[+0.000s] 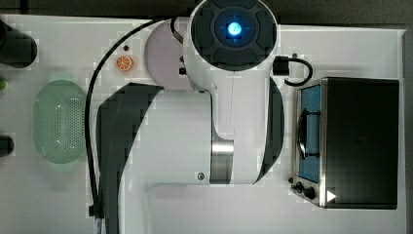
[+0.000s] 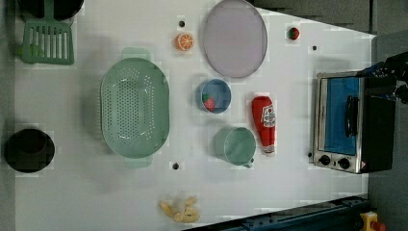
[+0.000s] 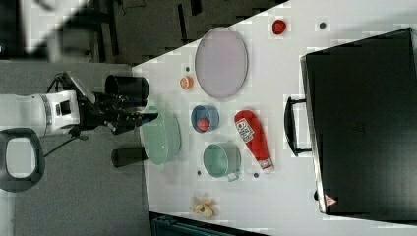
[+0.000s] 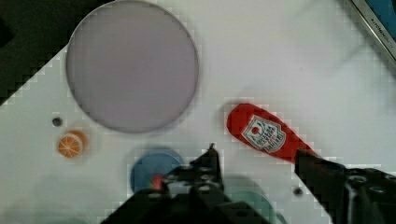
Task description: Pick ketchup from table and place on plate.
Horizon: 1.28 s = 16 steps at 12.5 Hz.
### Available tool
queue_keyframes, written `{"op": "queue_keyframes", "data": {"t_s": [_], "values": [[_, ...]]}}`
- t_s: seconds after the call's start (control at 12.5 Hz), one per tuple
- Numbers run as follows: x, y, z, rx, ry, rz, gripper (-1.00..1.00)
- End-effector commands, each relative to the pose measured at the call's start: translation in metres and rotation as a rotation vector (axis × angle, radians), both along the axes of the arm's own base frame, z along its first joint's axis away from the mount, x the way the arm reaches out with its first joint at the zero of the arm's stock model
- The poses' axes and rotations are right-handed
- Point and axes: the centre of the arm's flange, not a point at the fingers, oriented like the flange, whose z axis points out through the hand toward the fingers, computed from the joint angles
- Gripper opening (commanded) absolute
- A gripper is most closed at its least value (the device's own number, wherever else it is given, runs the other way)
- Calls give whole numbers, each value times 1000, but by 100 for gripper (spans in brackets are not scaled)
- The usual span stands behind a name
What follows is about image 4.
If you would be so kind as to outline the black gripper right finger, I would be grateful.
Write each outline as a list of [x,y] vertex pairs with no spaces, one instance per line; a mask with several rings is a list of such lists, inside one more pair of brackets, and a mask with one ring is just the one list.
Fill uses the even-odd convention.
[[396,224],[396,179],[374,168],[351,168],[303,150],[294,173],[333,224]]

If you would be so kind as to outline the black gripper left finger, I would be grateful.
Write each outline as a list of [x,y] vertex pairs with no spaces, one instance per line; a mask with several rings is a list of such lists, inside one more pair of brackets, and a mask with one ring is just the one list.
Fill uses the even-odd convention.
[[219,153],[213,145],[162,178],[159,189],[142,189],[101,224],[270,224],[245,202],[224,193]]

